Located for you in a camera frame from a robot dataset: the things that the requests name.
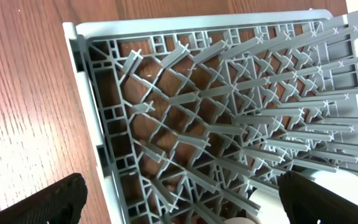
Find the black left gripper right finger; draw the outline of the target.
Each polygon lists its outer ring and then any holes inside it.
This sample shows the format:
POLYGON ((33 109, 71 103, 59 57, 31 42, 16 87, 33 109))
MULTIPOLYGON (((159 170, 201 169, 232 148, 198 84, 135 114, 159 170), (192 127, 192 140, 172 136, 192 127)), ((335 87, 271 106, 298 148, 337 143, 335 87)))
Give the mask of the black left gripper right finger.
POLYGON ((282 174, 278 186, 279 197, 290 223, 358 223, 358 205, 297 172, 282 174))

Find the white plastic cup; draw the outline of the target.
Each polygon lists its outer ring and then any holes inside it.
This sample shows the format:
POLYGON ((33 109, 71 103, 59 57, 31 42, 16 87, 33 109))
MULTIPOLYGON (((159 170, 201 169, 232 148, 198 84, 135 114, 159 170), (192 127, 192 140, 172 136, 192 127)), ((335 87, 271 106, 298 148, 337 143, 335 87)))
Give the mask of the white plastic cup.
POLYGON ((290 224, 278 196, 257 189, 250 195, 249 199, 260 205, 260 211, 258 215, 247 212, 247 218, 258 224, 290 224))

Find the light blue bowl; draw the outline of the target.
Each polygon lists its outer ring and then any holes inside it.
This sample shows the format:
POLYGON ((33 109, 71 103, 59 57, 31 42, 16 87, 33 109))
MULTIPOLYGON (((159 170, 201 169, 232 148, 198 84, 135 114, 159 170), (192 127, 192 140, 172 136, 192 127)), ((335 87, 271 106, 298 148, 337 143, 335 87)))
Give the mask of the light blue bowl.
POLYGON ((335 173, 306 169, 302 174, 311 177, 320 186, 358 205, 358 176, 344 170, 335 173))

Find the pink bowl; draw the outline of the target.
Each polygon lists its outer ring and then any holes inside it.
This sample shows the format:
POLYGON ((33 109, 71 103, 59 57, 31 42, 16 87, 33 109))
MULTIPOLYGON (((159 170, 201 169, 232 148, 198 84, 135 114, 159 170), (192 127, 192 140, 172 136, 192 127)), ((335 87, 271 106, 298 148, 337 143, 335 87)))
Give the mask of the pink bowl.
POLYGON ((234 217, 224 221, 224 224, 256 224, 251 219, 245 217, 234 217))

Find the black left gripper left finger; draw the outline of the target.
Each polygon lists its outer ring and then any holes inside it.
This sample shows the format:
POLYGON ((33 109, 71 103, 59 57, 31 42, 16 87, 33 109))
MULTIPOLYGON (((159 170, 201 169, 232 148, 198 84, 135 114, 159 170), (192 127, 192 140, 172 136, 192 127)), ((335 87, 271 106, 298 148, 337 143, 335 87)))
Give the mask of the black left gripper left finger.
POLYGON ((80 173, 72 173, 14 205, 0 210, 0 223, 77 224, 88 189, 80 173))

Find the grey plastic dish rack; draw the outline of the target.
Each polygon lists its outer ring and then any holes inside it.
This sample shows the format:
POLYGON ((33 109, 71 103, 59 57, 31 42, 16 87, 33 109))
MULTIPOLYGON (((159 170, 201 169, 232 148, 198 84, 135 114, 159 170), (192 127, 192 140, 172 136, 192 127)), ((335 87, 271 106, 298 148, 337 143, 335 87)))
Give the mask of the grey plastic dish rack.
POLYGON ((113 223, 222 223, 290 170, 358 176, 358 11, 63 31, 113 223))

